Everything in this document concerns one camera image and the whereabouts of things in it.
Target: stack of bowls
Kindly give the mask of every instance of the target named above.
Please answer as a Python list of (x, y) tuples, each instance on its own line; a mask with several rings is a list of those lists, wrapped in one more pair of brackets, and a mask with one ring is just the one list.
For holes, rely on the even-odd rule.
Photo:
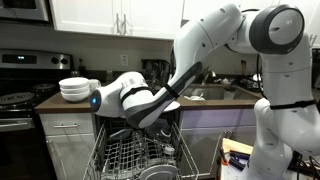
[(89, 80), (82, 77), (63, 79), (59, 82), (63, 99), (70, 102), (81, 102), (90, 94)]

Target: wire rack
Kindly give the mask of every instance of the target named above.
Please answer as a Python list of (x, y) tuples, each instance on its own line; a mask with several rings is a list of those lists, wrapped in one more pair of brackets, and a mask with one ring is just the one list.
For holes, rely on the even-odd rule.
[(176, 167), (177, 175), (171, 179), (198, 179), (198, 169), (175, 123), (170, 131), (168, 138), (151, 139), (134, 131), (129, 138), (109, 142), (102, 126), (83, 179), (140, 180), (144, 170), (156, 165)]

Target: wall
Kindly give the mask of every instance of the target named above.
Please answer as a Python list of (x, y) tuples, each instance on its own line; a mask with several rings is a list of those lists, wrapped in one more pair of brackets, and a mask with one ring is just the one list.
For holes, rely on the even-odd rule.
[[(170, 61), (172, 41), (57, 32), (53, 27), (0, 23), (0, 48), (35, 49), (69, 53), (75, 64), (81, 57), (88, 70), (141, 71), (141, 59)], [(129, 55), (129, 66), (120, 65), (120, 54)], [(218, 74), (241, 74), (240, 60), (253, 73), (255, 55), (239, 55), (222, 47), (204, 65)]]

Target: cabinet handle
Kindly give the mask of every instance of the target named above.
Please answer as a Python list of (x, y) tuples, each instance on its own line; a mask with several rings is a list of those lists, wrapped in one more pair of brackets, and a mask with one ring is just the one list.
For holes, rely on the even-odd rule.
[(126, 35), (126, 34), (128, 34), (128, 32), (127, 32), (127, 15), (126, 14), (124, 14), (123, 15), (123, 26), (124, 26), (124, 32), (123, 32), (123, 35)]
[(76, 128), (78, 127), (78, 125), (76, 123), (74, 123), (73, 125), (63, 125), (60, 124), (60, 126), (53, 126), (54, 128)]
[(223, 131), (223, 138), (228, 138), (228, 132), (227, 131)]
[(120, 28), (119, 28), (119, 14), (118, 13), (117, 13), (117, 20), (116, 21), (117, 21), (117, 33), (116, 34), (122, 35)]
[(316, 41), (317, 37), (318, 37), (317, 35), (311, 34), (311, 36), (310, 36), (310, 45), (311, 46), (313, 46), (313, 44)]
[(233, 136), (233, 131), (229, 131), (229, 133), (230, 133), (230, 137), (229, 137), (229, 139), (232, 139), (232, 136)]
[(51, 147), (52, 141), (46, 141), (46, 143), (49, 144), (49, 148), (51, 149), (51, 152), (54, 152), (54, 149)]

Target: drawer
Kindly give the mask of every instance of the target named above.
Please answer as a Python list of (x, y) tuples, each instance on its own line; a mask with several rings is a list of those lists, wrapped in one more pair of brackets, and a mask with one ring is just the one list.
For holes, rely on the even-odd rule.
[(182, 111), (180, 117), (182, 129), (256, 125), (253, 109)]
[(47, 136), (93, 133), (90, 113), (40, 114), (40, 118)]

